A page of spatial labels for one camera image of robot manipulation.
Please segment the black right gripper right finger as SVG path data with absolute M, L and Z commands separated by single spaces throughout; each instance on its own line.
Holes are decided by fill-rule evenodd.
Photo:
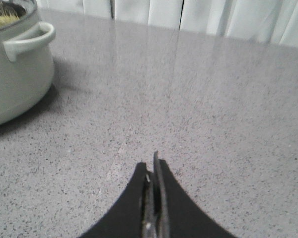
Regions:
M 233 238 L 184 191 L 166 160 L 153 154 L 154 203 L 159 238 Z

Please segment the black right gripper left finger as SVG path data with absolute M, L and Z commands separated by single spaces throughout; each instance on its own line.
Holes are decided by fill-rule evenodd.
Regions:
M 140 238 L 142 236 L 143 196 L 147 172 L 146 163 L 138 163 L 118 200 L 81 237 Z

